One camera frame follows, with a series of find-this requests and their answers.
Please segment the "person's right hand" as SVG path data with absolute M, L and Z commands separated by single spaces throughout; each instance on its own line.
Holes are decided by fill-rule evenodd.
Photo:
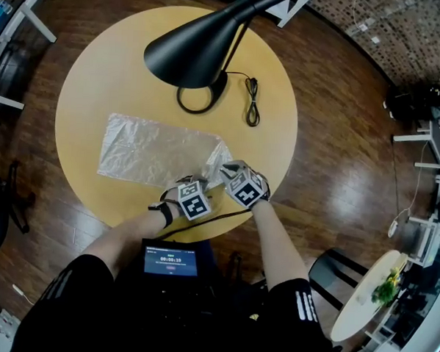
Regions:
M 262 196 L 260 197 L 263 201 L 269 201 L 270 200 L 270 186 L 267 178 L 262 175 L 261 173 L 258 173 L 258 176 L 262 183 Z

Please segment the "person's left hand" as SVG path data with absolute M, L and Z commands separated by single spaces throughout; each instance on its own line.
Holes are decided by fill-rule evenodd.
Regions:
M 173 185 L 169 188 L 167 188 L 159 197 L 159 201 L 167 202 L 170 204 L 175 204 L 179 206 L 179 200 L 178 200 L 178 187 L 182 185 L 189 185 L 193 184 L 196 181 L 200 182 L 200 186 L 202 190 L 205 190 L 206 185 L 208 185 L 208 181 L 205 177 L 201 175 L 188 175 L 184 176 L 178 180 L 176 180 Z

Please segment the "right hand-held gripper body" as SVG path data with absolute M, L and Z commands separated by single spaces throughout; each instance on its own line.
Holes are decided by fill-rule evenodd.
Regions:
M 242 169 L 226 184 L 226 192 L 238 204 L 250 209 L 264 195 L 262 178 L 249 167 Z

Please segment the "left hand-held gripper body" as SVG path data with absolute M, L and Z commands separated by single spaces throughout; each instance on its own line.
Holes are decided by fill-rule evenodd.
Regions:
M 193 221 L 212 212 L 201 182 L 182 184 L 177 190 L 179 205 L 188 220 Z

